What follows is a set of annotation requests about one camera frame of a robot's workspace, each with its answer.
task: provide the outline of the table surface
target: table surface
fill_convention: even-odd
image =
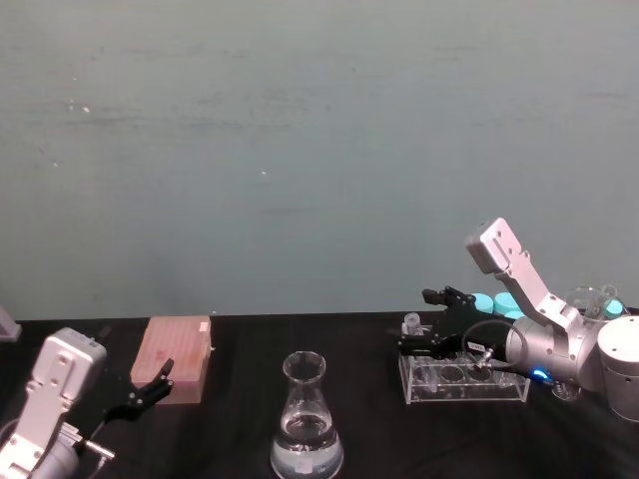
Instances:
[[[430,314],[422,315],[428,323]],[[287,396],[282,362],[292,351],[326,359],[323,393],[345,451],[340,478],[636,478],[639,425],[585,394],[563,403],[533,384],[528,401],[403,401],[386,333],[403,313],[216,317],[216,347],[203,402],[160,405],[138,422],[114,422],[96,440],[117,459],[108,478],[275,478],[271,439]],[[82,421],[128,392],[147,319],[24,322],[18,344],[0,345],[0,419],[16,417],[44,338],[63,326],[96,335],[105,371],[69,418]],[[77,478],[95,467],[87,457]]]

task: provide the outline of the pink box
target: pink box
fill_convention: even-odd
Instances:
[[[167,359],[175,362],[169,379],[173,390],[159,404],[195,404],[202,401],[211,357],[211,319],[208,316],[152,317],[144,332],[131,382],[151,382]]]

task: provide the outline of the glass bottle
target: glass bottle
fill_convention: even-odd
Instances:
[[[343,463],[341,442],[321,394],[326,362],[298,351],[284,361],[289,398],[273,441],[271,465],[283,479],[329,479]]]

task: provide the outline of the erlenmeyer flask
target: erlenmeyer flask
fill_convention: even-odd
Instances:
[[[271,465],[283,479],[329,479],[341,468],[343,449],[321,394],[326,362],[298,351],[284,361],[289,398],[273,441]]]

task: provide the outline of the blue light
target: blue light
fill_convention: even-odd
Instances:
[[[544,371],[543,369],[540,369],[538,367],[534,368],[531,371],[530,374],[532,374],[534,377],[538,377],[542,381],[549,381],[550,380],[550,374],[548,374],[546,371]]]

